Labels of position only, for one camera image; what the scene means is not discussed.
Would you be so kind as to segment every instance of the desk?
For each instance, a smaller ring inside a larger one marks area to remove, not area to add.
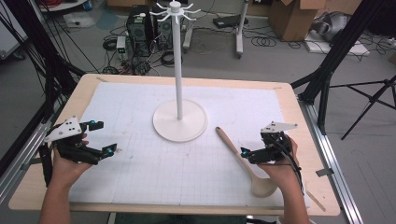
[[[57,122],[73,115],[79,118],[89,104],[100,82],[142,83],[175,85],[172,77],[127,77],[111,75],[85,75],[78,83]],[[274,90],[283,112],[285,122],[298,123],[299,128],[289,131],[299,144],[299,161],[303,167],[304,185],[311,200],[308,214],[311,216],[337,216],[340,212],[327,177],[318,177],[315,171],[323,169],[317,149],[306,126],[303,114],[291,86],[287,83],[184,78],[186,86],[223,87]],[[9,202],[11,209],[40,210],[45,195],[45,183],[40,164],[32,165]],[[277,215],[282,211],[245,206],[180,206],[156,204],[120,203],[71,203],[75,211],[136,212],[166,214],[217,214],[217,215]]]

